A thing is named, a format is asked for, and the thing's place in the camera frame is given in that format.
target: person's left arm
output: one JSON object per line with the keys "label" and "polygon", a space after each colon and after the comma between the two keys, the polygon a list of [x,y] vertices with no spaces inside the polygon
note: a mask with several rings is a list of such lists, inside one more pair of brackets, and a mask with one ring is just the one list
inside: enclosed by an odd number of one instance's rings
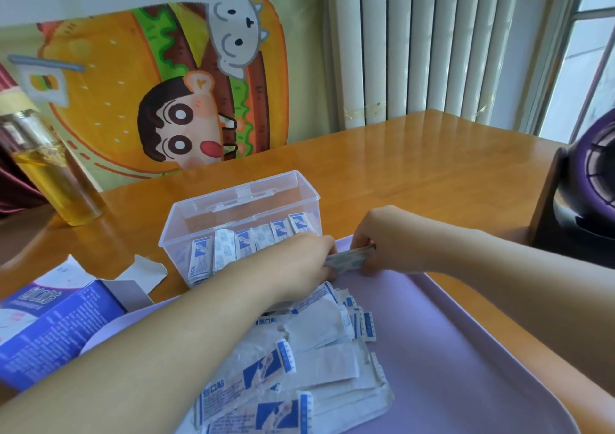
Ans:
{"label": "person's left arm", "polygon": [[172,433],[253,322],[327,278],[332,237],[231,263],[0,408],[0,433]]}

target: cartoon tapestry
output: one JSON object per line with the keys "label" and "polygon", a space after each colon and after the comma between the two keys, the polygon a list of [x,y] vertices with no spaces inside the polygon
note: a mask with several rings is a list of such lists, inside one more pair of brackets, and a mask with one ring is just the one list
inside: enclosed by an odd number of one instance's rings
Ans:
{"label": "cartoon tapestry", "polygon": [[276,148],[289,131],[291,141],[329,131],[322,0],[8,27],[0,60],[102,189]]}

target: table surface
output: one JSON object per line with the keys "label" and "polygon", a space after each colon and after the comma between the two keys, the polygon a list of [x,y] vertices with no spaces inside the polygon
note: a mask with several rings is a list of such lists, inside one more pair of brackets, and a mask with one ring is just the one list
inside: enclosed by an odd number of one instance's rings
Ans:
{"label": "table surface", "polygon": [[[67,254],[100,278],[116,277],[141,254],[168,269],[150,294],[154,301],[183,293],[186,285],[158,247],[171,205],[293,169],[320,194],[323,233],[335,238],[350,235],[369,209],[394,204],[523,242],[558,146],[427,111],[137,182],[103,193],[108,212],[90,224],[69,228],[51,220],[23,254],[0,268],[0,298]],[[615,432],[615,398],[474,290],[446,275],[432,277],[557,395],[583,433]]]}

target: cartoon ear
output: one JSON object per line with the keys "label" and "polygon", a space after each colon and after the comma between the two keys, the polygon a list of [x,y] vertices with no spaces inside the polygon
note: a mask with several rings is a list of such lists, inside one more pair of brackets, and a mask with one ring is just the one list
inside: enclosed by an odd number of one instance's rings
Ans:
{"label": "cartoon ear", "polygon": [[238,80],[245,80],[245,71],[243,68],[231,65],[226,59],[218,59],[218,68],[227,76],[237,78]]}
{"label": "cartoon ear", "polygon": [[194,94],[209,93],[213,88],[213,78],[204,71],[189,71],[184,76],[184,83]]}

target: fan base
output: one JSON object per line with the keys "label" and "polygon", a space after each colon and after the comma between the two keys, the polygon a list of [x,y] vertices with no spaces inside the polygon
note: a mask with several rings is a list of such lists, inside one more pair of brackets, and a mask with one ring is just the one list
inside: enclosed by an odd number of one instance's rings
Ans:
{"label": "fan base", "polygon": [[552,253],[615,269],[615,229],[582,218],[555,199],[565,176],[568,157],[559,148],[529,225],[528,244]]}

